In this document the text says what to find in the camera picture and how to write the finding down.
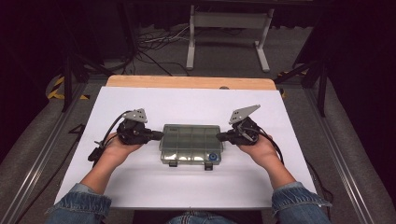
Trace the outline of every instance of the denim jacket sleeve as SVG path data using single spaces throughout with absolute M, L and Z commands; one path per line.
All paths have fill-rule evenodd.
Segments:
M 52 223 L 101 223 L 108 215 L 111 199 L 96 194 L 89 187 L 76 184 L 47 213 L 47 224 Z
M 281 224 L 331 223 L 320 206 L 332 206 L 302 183 L 294 182 L 276 189 L 272 198 L 273 215 Z

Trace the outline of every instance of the wooden table edge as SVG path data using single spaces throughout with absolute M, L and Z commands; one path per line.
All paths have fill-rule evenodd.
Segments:
M 239 77 L 165 77 L 165 76 L 111 76 L 107 87 L 137 88 L 184 88 L 230 90 L 268 90 L 275 91 L 276 85 L 270 78 Z

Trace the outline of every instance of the table leg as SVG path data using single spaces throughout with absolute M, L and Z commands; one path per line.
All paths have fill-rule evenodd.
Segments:
M 194 15 L 195 15 L 195 6 L 191 6 L 191 13 L 190 13 L 190 42 L 189 42 L 189 52 L 187 53 L 187 65 L 186 65 L 186 68 L 188 70 L 192 70 L 192 68 L 194 67 L 194 54 L 195 54 Z
M 268 65 L 267 58 L 265 57 L 264 50 L 262 48 L 264 46 L 265 38 L 267 37 L 268 30 L 271 25 L 273 14 L 274 14 L 273 9 L 268 10 L 268 13 L 266 14 L 264 26 L 262 27 L 262 38 L 260 39 L 260 41 L 255 42 L 257 55 L 259 56 L 259 60 L 260 60 L 260 64 L 262 65 L 263 72 L 270 71 L 270 66 Z

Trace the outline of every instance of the metal rail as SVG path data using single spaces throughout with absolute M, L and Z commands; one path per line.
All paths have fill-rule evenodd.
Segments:
M 344 160 L 341 149 L 335 141 L 334 136 L 332 135 L 332 130 L 330 129 L 329 123 L 325 118 L 320 115 L 317 109 L 317 100 L 314 91 L 312 89 L 305 89 L 304 92 L 310 106 L 314 111 L 315 117 L 320 125 L 321 130 L 327 138 L 335 167 L 337 168 L 337 171 L 341 176 L 341 179 L 346 188 L 346 192 L 349 195 L 350 201 L 352 201 L 352 205 L 355 208 L 360 222 L 367 224 L 374 223 L 373 218 L 363 200 L 363 197 L 361 196 L 355 179 L 353 178 L 352 173 L 350 173 L 349 168 L 347 167 L 347 163 Z
M 61 114 L 61 116 L 56 121 L 55 127 L 53 128 L 52 132 L 47 139 L 47 142 L 41 149 L 40 153 L 35 160 L 32 168 L 28 172 L 27 176 L 25 177 L 20 189 L 18 190 L 17 195 L 15 196 L 14 200 L 12 201 L 10 207 L 8 208 L 6 214 L 4 215 L 3 219 L 1 220 L 2 224 L 14 224 L 15 221 L 18 219 L 23 206 L 25 205 L 27 199 L 29 198 L 30 194 L 32 193 L 35 184 L 37 183 L 38 178 L 41 176 L 41 173 L 46 166 L 50 155 L 54 149 L 54 146 L 59 138 L 61 130 L 66 123 L 67 119 L 69 118 L 71 112 L 73 111 L 79 96 L 83 93 L 86 87 L 85 83 L 77 84 L 76 89 L 73 93 L 73 101 L 71 102 L 68 109 Z

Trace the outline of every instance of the table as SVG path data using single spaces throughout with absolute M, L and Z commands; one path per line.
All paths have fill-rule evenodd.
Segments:
M 224 86 L 230 90 L 216 90 Z M 217 124 L 224 132 L 231 129 L 228 120 L 234 109 L 257 103 L 262 107 L 250 117 L 275 138 L 291 173 L 316 192 L 271 79 L 113 76 L 98 95 L 56 201 L 91 169 L 87 157 L 95 148 L 93 141 L 101 140 L 127 109 L 144 107 L 151 130 L 161 131 L 165 123 Z M 113 207 L 129 209 L 271 207 L 267 173 L 236 146 L 225 143 L 224 147 L 220 165 L 205 171 L 200 165 L 162 164 L 159 142 L 150 141 L 115 171 L 105 194 L 112 198 Z

